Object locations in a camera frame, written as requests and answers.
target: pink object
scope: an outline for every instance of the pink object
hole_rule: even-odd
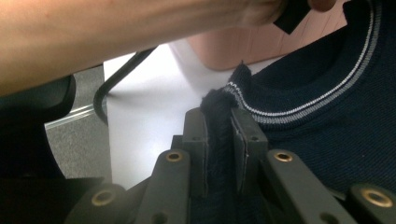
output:
[[[226,70],[288,54],[347,24],[339,0],[332,10],[311,10],[291,35],[273,24],[259,28],[231,28],[187,38],[200,61],[208,68]]]

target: garment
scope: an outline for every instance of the garment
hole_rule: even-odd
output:
[[[327,187],[396,191],[396,4],[352,0],[347,27],[251,75],[244,64],[201,105],[209,129],[207,199],[191,223],[265,223],[258,198],[237,199],[231,108],[250,112],[271,148],[296,153]]]

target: black plastic part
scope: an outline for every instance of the black plastic part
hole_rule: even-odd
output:
[[[173,135],[171,149],[183,148],[183,135]]]
[[[294,153],[270,150],[262,164],[288,223],[357,223]]]
[[[118,185],[96,186],[81,197],[64,224],[113,224],[123,206],[124,195],[125,189]]]
[[[0,98],[0,134],[67,115],[76,95],[73,76]]]
[[[207,195],[207,140],[204,114],[199,108],[188,111],[184,121],[182,145],[191,156],[191,196]]]
[[[396,195],[371,184],[356,184],[346,196],[346,209],[360,224],[396,222]]]
[[[254,195],[260,191],[257,178],[260,161],[268,152],[268,139],[251,115],[232,110],[236,188],[239,194]]]
[[[0,179],[0,223],[64,223],[84,193],[102,181],[103,178]]]
[[[190,165],[184,150],[168,150],[158,157],[134,224],[189,222]]]
[[[283,14],[274,21],[274,25],[290,35],[310,9],[306,0],[289,0]]]
[[[67,115],[75,94],[69,76],[0,98],[0,177],[64,178],[44,123]]]

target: gray surface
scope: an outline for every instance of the gray surface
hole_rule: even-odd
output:
[[[97,89],[105,81],[103,66],[94,67],[75,74],[77,83],[76,100],[73,108],[91,105]]]
[[[75,74],[76,101],[73,109],[92,104],[104,82],[103,66]],[[102,176],[111,181],[108,129],[95,114],[47,130],[49,144],[68,178]]]

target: brass screw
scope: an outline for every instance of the brass screw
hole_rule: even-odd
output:
[[[393,206],[392,199],[376,189],[362,189],[361,195],[369,203],[375,204],[379,207],[389,208]]]
[[[99,192],[95,193],[92,197],[92,204],[94,206],[105,206],[112,203],[116,199],[116,192],[111,189],[102,189]]]
[[[183,155],[180,152],[169,152],[166,155],[166,159],[172,162],[181,161],[183,159]]]
[[[289,162],[293,160],[293,157],[286,152],[278,152],[275,154],[275,158],[279,161]]]

